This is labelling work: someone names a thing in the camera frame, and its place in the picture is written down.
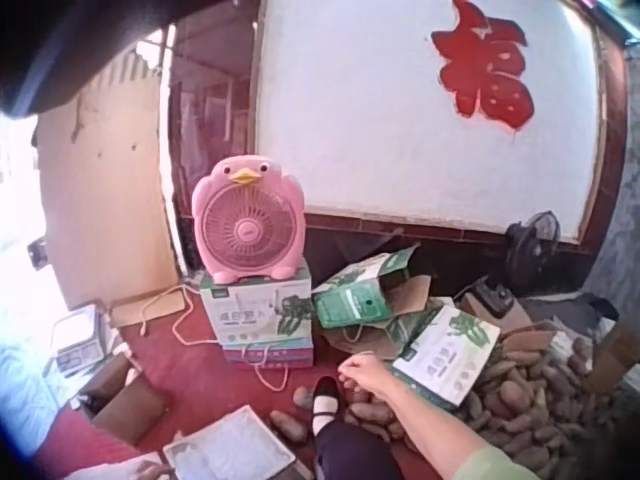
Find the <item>white sock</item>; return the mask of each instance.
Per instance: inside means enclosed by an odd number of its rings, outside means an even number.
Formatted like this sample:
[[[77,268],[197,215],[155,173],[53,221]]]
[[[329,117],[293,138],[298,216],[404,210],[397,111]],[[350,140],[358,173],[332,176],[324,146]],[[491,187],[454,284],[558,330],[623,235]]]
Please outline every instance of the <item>white sock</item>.
[[[313,417],[313,423],[311,424],[311,430],[314,435],[318,435],[325,425],[333,422],[336,419],[336,413],[338,413],[338,400],[333,397],[327,397],[324,395],[318,395],[313,402],[313,413],[332,413],[333,415],[319,415]]]

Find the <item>pink fan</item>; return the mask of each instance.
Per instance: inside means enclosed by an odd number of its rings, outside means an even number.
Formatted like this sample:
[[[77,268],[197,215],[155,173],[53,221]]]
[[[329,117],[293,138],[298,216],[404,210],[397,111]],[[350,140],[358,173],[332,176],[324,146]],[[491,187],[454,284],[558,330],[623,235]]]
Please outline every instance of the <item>pink fan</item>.
[[[217,284],[291,277],[304,246],[304,196],[280,166],[257,155],[218,163],[193,192],[196,244]]]

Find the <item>black fan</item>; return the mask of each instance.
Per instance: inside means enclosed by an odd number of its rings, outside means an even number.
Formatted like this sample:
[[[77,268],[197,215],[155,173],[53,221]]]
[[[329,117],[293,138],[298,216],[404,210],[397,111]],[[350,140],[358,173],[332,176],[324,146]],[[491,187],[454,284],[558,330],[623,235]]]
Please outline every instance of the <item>black fan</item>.
[[[509,225],[504,265],[478,280],[470,289],[495,318],[500,319],[514,303],[511,288],[524,287],[555,253],[560,224],[553,212],[534,215],[527,223]]]

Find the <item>white wall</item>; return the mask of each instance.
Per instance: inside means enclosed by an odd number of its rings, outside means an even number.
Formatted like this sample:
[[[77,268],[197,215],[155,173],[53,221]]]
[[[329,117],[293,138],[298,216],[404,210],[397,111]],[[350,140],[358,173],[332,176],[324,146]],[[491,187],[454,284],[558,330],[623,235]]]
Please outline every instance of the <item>white wall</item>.
[[[476,0],[527,35],[535,104],[518,132],[463,118],[431,41],[450,0],[269,0],[256,149],[301,181],[309,211],[503,230],[552,209],[575,238],[598,127],[591,30],[558,0]]]

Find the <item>green sleeve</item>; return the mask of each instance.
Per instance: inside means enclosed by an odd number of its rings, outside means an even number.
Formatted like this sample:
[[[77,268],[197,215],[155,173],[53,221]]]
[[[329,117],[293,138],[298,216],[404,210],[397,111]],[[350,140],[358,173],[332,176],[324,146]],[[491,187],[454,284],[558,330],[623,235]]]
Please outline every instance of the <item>green sleeve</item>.
[[[487,447],[471,455],[453,480],[538,480],[538,477],[513,463],[501,450]]]

